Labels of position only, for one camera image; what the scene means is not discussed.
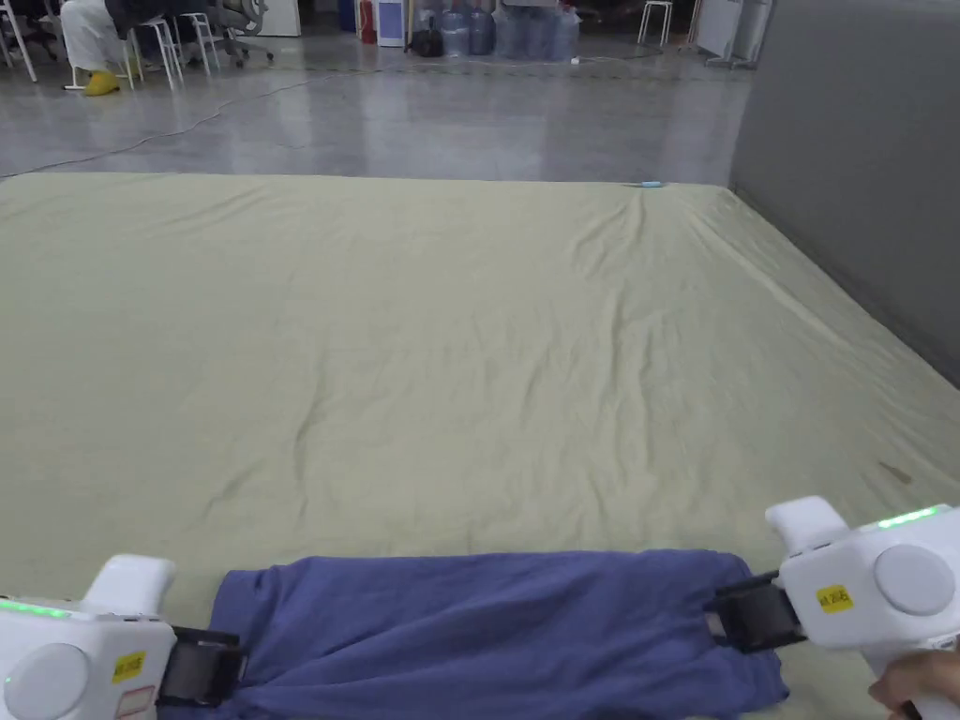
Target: human hand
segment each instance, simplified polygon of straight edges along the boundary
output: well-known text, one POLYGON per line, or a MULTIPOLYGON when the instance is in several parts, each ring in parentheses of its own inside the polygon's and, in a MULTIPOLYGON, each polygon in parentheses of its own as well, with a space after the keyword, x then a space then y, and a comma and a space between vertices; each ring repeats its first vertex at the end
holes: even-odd
POLYGON ((903 705, 921 695, 940 695, 960 706, 960 653, 930 650, 894 660, 870 695, 891 710, 891 720, 900 720, 903 705))

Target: beige bedsheet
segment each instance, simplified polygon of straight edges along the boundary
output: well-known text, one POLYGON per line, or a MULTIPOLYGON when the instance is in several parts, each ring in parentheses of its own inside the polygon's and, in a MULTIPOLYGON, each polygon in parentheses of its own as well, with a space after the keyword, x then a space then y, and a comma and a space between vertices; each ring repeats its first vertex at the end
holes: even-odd
MULTIPOLYGON (((23 177, 0 342, 3 588, 168 556, 183 622, 311 554, 760 571, 772 503, 960 501, 960 394, 717 187, 23 177)), ((782 657, 784 716, 880 716, 856 656, 782 657)))

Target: red fire extinguisher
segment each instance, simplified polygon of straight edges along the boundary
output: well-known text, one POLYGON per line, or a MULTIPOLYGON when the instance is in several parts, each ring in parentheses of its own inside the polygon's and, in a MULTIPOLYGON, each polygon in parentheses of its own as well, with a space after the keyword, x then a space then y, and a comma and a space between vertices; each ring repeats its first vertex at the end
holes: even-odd
POLYGON ((376 44, 376 30, 373 28, 373 3, 360 0, 360 39, 367 45, 376 44))

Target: green led light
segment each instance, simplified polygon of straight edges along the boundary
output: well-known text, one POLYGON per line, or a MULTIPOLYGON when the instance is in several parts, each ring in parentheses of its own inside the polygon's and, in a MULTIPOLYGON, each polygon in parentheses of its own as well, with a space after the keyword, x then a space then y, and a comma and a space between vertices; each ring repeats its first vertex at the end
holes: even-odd
POLYGON ((891 517, 889 520, 881 520, 877 523, 877 525, 886 530, 887 528, 902 525, 904 522, 913 522, 914 520, 936 515, 939 512, 940 508, 923 508, 922 510, 916 510, 913 513, 907 513, 906 515, 891 517))
POLYGON ((10 600, 0 600, 0 610, 10 610, 13 612, 26 612, 31 615, 43 615, 44 617, 69 617, 70 613, 66 610, 54 610, 53 608, 38 608, 36 605, 26 605, 25 603, 14 603, 10 600))

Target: gray wall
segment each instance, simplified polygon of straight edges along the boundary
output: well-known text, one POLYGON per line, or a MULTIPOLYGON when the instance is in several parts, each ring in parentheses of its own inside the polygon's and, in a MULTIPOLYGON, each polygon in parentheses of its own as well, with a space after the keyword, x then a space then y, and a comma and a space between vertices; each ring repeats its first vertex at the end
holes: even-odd
POLYGON ((960 2, 780 0, 731 185, 960 385, 960 2))

